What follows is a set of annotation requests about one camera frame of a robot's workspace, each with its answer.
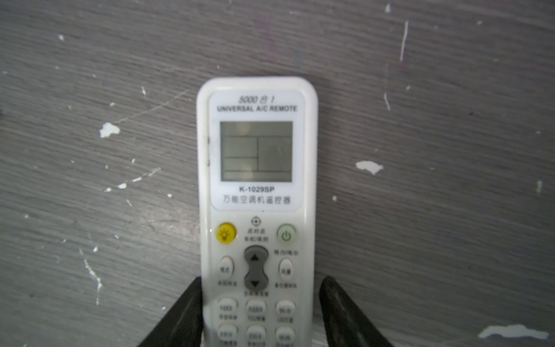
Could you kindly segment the white remote control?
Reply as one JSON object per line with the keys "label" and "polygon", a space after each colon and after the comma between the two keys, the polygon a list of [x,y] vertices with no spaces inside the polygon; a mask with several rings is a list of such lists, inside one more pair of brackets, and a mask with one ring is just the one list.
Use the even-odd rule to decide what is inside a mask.
{"label": "white remote control", "polygon": [[205,345],[310,346],[317,92],[222,77],[196,104]]}

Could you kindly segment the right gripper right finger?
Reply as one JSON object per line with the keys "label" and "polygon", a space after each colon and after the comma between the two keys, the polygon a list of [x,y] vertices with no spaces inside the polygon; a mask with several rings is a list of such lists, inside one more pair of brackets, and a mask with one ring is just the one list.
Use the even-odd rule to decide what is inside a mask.
{"label": "right gripper right finger", "polygon": [[329,347],[393,347],[332,276],[323,279],[319,302]]}

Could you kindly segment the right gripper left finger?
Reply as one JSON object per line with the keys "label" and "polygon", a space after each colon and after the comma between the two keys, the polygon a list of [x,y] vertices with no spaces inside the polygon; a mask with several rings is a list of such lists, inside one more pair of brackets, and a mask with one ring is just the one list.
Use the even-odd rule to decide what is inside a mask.
{"label": "right gripper left finger", "polygon": [[138,346],[200,347],[202,334],[202,279],[196,277]]}

